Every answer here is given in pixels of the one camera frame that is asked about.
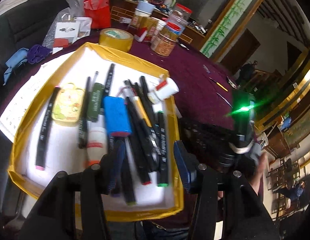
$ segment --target bubble wrap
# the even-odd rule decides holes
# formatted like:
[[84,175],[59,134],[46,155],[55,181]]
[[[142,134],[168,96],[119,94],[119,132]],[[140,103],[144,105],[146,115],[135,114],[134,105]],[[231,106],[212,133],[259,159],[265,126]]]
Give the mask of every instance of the bubble wrap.
[[74,17],[82,17],[84,16],[84,9],[83,7],[79,4],[78,0],[66,0],[68,2],[68,5],[70,7],[65,8],[63,10],[61,10],[57,16],[55,17],[49,31],[47,32],[42,46],[47,47],[49,49],[53,48],[53,43],[54,43],[54,36],[55,36],[55,30],[56,30],[56,24],[58,22],[62,21],[62,16],[66,13],[71,15],[71,18]]

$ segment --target metal screw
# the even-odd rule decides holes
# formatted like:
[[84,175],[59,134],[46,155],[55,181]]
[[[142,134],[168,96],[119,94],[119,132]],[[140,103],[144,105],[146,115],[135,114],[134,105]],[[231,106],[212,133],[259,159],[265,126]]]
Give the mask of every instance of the metal screw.
[[93,164],[93,165],[91,166],[91,169],[96,171],[96,170],[98,170],[100,167],[101,167],[101,166],[100,166],[98,163],[95,163],[95,164]]
[[199,164],[197,167],[198,167],[201,171],[204,171],[204,170],[207,169],[206,164],[203,164],[203,163]]
[[242,173],[240,171],[234,171],[233,175],[237,178],[239,178],[240,176],[242,176]]
[[57,174],[56,174],[59,178],[62,178],[64,176],[67,175],[66,171],[59,171]]

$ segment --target black sofa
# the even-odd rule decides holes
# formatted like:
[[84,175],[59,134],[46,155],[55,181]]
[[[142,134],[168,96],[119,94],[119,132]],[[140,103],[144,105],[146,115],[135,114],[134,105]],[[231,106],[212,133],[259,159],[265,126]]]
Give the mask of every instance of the black sofa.
[[[21,65],[3,86],[5,62],[20,48],[42,44],[58,12],[67,7],[65,0],[28,0],[0,15],[0,108],[16,83],[36,67],[36,64]],[[11,141],[0,131],[0,212],[12,210],[7,205],[14,205],[18,199],[19,190],[12,186],[7,173],[11,148]]]

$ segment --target yellow pencil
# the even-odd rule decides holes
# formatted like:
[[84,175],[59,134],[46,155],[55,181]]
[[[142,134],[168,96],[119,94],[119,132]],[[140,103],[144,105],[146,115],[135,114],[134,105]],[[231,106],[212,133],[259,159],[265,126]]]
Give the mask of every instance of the yellow pencil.
[[213,80],[211,77],[210,77],[210,79],[211,79],[212,81],[214,81],[217,85],[219,85],[223,90],[225,90],[226,92],[228,92],[228,90],[227,90],[226,88],[224,88],[221,84],[219,84],[218,82],[216,82],[215,80]]

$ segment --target packing tape roll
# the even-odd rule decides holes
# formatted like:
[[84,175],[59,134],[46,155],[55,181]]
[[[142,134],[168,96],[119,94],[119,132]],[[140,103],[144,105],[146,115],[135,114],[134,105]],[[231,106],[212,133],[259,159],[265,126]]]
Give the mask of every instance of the packing tape roll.
[[133,35],[119,29],[108,28],[101,31],[99,35],[99,44],[123,52],[128,52],[133,43]]

